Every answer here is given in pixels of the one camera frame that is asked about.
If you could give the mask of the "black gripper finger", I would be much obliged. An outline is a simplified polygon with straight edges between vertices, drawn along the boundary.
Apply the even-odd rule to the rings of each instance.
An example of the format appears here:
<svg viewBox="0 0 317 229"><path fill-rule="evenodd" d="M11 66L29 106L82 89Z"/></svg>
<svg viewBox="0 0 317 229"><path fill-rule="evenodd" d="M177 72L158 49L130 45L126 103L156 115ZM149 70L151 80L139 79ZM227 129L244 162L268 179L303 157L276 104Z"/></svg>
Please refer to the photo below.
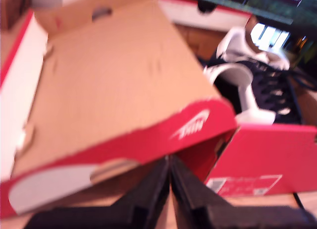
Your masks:
<svg viewBox="0 0 317 229"><path fill-rule="evenodd" d="M246 215L207 188L176 156L170 157L170 182L180 229L246 229Z"/></svg>
<svg viewBox="0 0 317 229"><path fill-rule="evenodd" d="M101 210L97 229L154 229L169 195L169 157L131 191Z"/></svg>

